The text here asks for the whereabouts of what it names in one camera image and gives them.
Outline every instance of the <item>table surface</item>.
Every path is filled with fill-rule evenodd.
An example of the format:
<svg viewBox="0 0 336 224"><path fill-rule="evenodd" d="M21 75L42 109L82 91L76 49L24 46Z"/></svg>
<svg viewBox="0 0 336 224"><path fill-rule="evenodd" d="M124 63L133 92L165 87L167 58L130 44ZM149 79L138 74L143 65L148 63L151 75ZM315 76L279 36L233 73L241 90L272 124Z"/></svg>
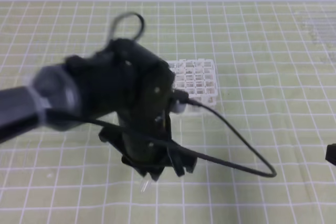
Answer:
<svg viewBox="0 0 336 224"><path fill-rule="evenodd" d="M98 127L41 128L0 146L0 222L334 223L336 168L324 160L336 142L333 48L315 43L302 14L336 4L0 2L1 89L27 83L66 55L101 48L110 20L125 10L144 15L140 43L163 59L214 60L216 108L278 176L198 161L194 174L180 179L166 169L142 193L140 176L99 141ZM136 22L119 35L131 36ZM175 116L172 126L184 146L264 168L213 116Z"/></svg>

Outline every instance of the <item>screw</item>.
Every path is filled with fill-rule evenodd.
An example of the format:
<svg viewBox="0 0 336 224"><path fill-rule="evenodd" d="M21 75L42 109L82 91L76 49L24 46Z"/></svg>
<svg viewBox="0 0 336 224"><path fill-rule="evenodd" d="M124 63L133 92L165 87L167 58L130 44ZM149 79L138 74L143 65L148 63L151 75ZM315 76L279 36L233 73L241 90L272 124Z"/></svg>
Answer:
<svg viewBox="0 0 336 224"><path fill-rule="evenodd" d="M157 116L156 118L155 118L155 121L156 122L159 122L159 121L161 121L162 120L162 117L161 116Z"/></svg>

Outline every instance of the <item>black object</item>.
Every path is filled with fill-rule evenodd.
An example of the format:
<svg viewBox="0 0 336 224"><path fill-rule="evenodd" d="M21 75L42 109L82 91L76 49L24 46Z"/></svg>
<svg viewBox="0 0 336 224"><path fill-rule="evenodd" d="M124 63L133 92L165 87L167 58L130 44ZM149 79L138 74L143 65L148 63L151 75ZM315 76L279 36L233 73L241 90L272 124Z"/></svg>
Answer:
<svg viewBox="0 0 336 224"><path fill-rule="evenodd" d="M325 160L333 165L336 165L336 144L329 144L327 146L327 152L325 156Z"/></svg>
<svg viewBox="0 0 336 224"><path fill-rule="evenodd" d="M133 40L114 39L118 22L135 15L141 22ZM80 123L102 126L99 137L121 154L122 162L142 176L158 180L165 167L177 176L192 173L197 158L264 177L274 168L216 111L173 90L174 74L167 62L137 44L144 19L126 13L115 19L104 49L90 58L71 56L65 63L44 67L29 87L0 91L0 141L40 125L65 131ZM179 104L201 106L219 117L266 164L265 173L186 149L172 140L169 113ZM96 118L116 112L120 126Z"/></svg>

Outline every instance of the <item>black cable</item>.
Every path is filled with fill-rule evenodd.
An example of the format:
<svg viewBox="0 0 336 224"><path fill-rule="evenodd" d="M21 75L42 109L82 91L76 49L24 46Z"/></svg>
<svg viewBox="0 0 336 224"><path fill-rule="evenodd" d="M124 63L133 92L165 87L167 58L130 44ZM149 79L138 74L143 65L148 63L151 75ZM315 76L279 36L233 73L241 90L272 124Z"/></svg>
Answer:
<svg viewBox="0 0 336 224"><path fill-rule="evenodd" d="M265 172L255 170L255 169L252 169L252 168L249 168L249 167L246 167L246 166L241 166L241 165L229 162L229 161L225 161L225 160L222 160L222 159L219 159L219 158L216 158L216 157L211 157L211 156L208 156L206 154L187 149L183 146L176 145L173 142L168 142L168 141L165 141L165 140L161 140L161 139L153 138L153 137L150 137L150 136L147 136L147 135L143 135L142 133L134 131L130 128L118 126L118 125L111 124L111 123L108 123L108 122L104 122L104 121L101 121L101 120L83 118L83 117L79 117L79 116L75 116L75 115L70 115L70 114L65 113L65 112L59 112L59 111L54 111L54 110L50 110L50 109L47 110L47 116L48 116L48 118L52 118L53 120L77 121L77 122L91 123L91 124L95 124L95 125L98 125L98 126L101 126L101 127L110 128L110 129L113 129L113 130L118 131L120 133L125 133L125 134L131 135L133 137L136 137L139 140L150 141L154 145L158 145L158 146L161 146L161 147L177 150L177 151L180 151L181 153L187 154L189 156L197 157L197 158L200 158L200 159L212 162L212 163L216 163L216 164L219 164L219 165L224 165L224 166L227 166L227 167L230 167L230 168L233 168L233 169L241 170L243 172L255 174L255 175L258 175L258 176L261 176L261 177L273 178L277 175L275 169L252 146L250 146L246 142L246 140L220 114L218 114L216 111L212 110L211 108L209 108L209 107L207 107L203 104L200 104L200 103L198 103L194 100L188 100L187 102L191 105L201 106L205 109L208 109L209 111L213 112L217 117L219 117L239 137L239 139L242 140L246 144L246 146L253 153L255 153L257 155L257 157L260 158L260 160L271 170L271 173L265 173Z"/></svg>
<svg viewBox="0 0 336 224"><path fill-rule="evenodd" d="M116 17L113 20L113 22L111 24L110 32L109 32L109 35L108 35L108 43L109 43L110 40L113 39L113 36L114 36L114 33L116 32L115 30L117 29L118 23L122 19L131 17L131 16L136 16L140 20L140 29L139 29L138 33L132 38L132 40L136 41L141 37L141 35L143 34L143 32L145 30L145 20L144 20L144 18L139 13L127 12L127 13L123 13L123 14L119 15L118 17Z"/></svg>
<svg viewBox="0 0 336 224"><path fill-rule="evenodd" d="M192 99L187 99L186 103L192 105L192 106L197 106L197 107L201 107L204 108L208 111L210 111L211 113L213 113L215 116L217 116L220 120L222 120L226 126L229 127L229 129L235 133L235 135L247 146L247 148L249 148L250 151L252 151L271 171L270 174L268 174L267 177L273 178L277 175L277 172L275 171L274 167L256 150L254 149L245 139L244 137L222 116L220 115L217 111L213 110L212 108L198 102Z"/></svg>

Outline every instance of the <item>cutting mat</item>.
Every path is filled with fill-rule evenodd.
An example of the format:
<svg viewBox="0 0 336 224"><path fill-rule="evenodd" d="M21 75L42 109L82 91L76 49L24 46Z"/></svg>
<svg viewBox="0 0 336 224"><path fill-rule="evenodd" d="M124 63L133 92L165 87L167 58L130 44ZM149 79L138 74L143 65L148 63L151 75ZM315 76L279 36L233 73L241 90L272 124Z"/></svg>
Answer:
<svg viewBox="0 0 336 224"><path fill-rule="evenodd" d="M0 2L1 88L27 83L66 55L90 55L125 10L144 15L140 42L163 59L214 60L217 109L278 176L199 161L193 175L179 179L167 169L141 193L140 177L100 143L98 127L43 128L0 146L0 223L334 223L336 168L324 160L336 142L334 58L298 14L336 11L336 4ZM120 34L131 36L135 22ZM184 146L264 168L208 114L174 116L172 126Z"/></svg>

